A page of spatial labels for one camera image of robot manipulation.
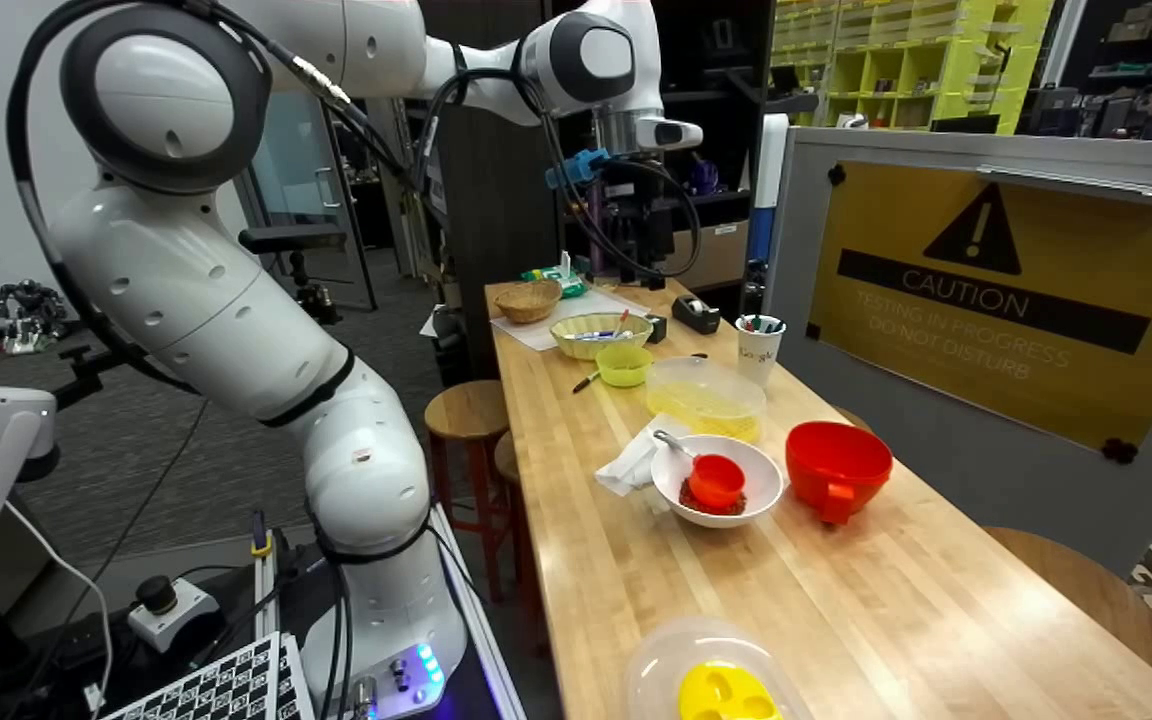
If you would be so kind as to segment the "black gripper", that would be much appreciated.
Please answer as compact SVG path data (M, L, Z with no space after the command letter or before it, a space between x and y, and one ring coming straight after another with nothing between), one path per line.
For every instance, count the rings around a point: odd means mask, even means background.
M673 254L673 207L653 172L635 162L608 168L608 235L635 278L661 278L661 258Z

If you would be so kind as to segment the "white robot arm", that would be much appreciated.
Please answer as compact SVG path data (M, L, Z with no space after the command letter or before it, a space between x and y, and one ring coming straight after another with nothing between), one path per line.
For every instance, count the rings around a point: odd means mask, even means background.
M91 332L133 362L286 427L341 585L304 634L327 704L431 708L468 650L431 482L398 386L327 334L210 211L266 134L282 71L358 119L371 100L511 124L589 112L621 156L692 146L661 100L653 0L579 0L497 48L438 38L419 0L60 0L24 51L60 48L60 100L99 180L32 211Z

